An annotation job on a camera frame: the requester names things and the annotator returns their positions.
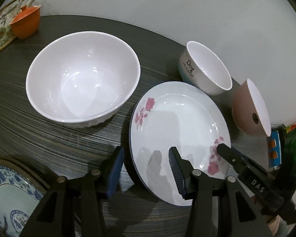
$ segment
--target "pink flower pattern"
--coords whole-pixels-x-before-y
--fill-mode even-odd
[[[208,173],[210,175],[214,175],[219,172],[219,166],[217,165],[217,161],[209,162],[208,165]]]
[[[143,123],[143,118],[146,118],[148,116],[147,113],[145,113],[146,111],[151,111],[153,106],[155,105],[155,99],[154,98],[148,98],[147,102],[146,102],[146,106],[139,108],[139,110],[136,112],[135,115],[135,123],[137,126],[137,129],[139,126],[142,125]]]
[[[216,157],[216,160],[209,162],[207,171],[210,175],[214,175],[219,172],[219,166],[217,164],[217,160],[220,161],[221,156],[217,153],[217,146],[222,141],[224,141],[224,138],[220,136],[219,139],[216,139],[214,141],[214,145],[210,147],[210,152],[211,152],[210,159],[213,160]]]

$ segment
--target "dark wooden table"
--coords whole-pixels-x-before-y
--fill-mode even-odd
[[[137,89],[124,106],[106,122],[91,128],[69,129],[38,114],[25,91],[27,70],[35,56],[55,39],[78,31],[101,31],[119,37],[136,52],[141,63]],[[16,40],[0,52],[0,155],[18,154],[20,160],[46,178],[49,169],[76,178],[97,168],[116,145],[126,158],[118,191],[103,203],[106,227],[111,236],[184,236],[189,207],[176,207],[155,198],[141,184],[133,167],[128,143],[130,118],[137,101],[153,86],[181,81],[177,63],[184,47],[168,38],[129,24],[84,16],[41,18],[38,32]],[[232,145],[267,168],[265,138],[239,131],[231,117],[231,99],[239,84],[212,97],[222,111]],[[216,200],[213,208],[217,209]],[[217,212],[214,212],[214,225]]]

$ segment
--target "small white bowl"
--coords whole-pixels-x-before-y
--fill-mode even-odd
[[[141,68],[133,49],[101,32],[78,32],[47,45],[26,77],[27,97],[44,117],[89,127],[114,115],[133,94]]]
[[[228,69],[218,56],[199,42],[189,41],[179,60],[179,72],[184,82],[209,95],[232,88]]]

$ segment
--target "white plate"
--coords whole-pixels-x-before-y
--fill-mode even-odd
[[[189,206],[179,194],[168,159],[176,146],[181,157],[211,177],[223,179],[228,162],[215,153],[219,143],[231,147],[226,122],[216,104],[198,88],[166,82],[138,102],[130,126],[134,166],[144,185],[158,198]]]

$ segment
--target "metal screw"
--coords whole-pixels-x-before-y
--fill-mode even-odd
[[[236,181],[236,178],[234,178],[232,175],[227,177],[227,180],[231,183],[234,183]]]
[[[65,182],[65,180],[66,180],[66,178],[64,176],[60,176],[57,178],[58,183],[63,183],[63,182]]]
[[[98,170],[98,169],[93,169],[93,170],[91,171],[91,174],[94,175],[94,176],[97,176],[97,175],[101,174],[101,171]]]
[[[202,174],[202,171],[198,170],[198,169],[194,169],[192,171],[192,174],[195,175],[195,176],[200,176]]]

